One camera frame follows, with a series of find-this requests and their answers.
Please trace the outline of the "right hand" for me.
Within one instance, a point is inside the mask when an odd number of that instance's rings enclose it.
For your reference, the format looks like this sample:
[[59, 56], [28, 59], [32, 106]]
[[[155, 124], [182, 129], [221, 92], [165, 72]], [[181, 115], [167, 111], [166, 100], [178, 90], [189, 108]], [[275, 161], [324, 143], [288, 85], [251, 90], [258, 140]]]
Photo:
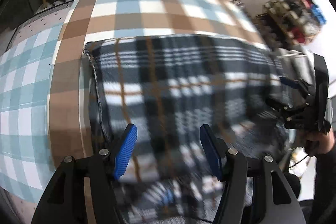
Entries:
[[316, 156], [320, 154], [326, 154], [335, 145], [335, 136], [333, 128], [327, 134], [321, 132], [307, 132], [306, 140], [315, 143], [314, 148], [309, 152], [309, 155]]

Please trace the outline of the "right forearm black sleeve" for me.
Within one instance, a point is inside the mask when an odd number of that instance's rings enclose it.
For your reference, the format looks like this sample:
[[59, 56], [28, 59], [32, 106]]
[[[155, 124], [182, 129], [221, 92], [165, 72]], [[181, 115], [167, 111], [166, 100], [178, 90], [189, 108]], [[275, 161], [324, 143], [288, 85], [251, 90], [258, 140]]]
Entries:
[[335, 142], [317, 156], [315, 193], [310, 223], [335, 223]]

